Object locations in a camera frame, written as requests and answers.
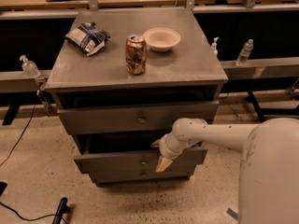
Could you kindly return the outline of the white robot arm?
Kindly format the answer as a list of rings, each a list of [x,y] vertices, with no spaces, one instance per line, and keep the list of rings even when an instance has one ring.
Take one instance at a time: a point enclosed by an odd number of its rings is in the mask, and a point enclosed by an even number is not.
[[[299,224],[299,120],[260,124],[209,124],[178,119],[152,144],[160,150],[156,170],[164,171],[182,152],[206,142],[242,154],[238,224]]]

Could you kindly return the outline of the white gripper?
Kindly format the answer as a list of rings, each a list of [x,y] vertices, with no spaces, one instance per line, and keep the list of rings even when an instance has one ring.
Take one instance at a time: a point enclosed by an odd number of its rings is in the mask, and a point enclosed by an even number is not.
[[[165,134],[161,139],[155,140],[151,147],[158,147],[162,156],[159,157],[156,166],[156,172],[165,171],[184,149],[187,148],[186,143],[177,140],[172,133]]]

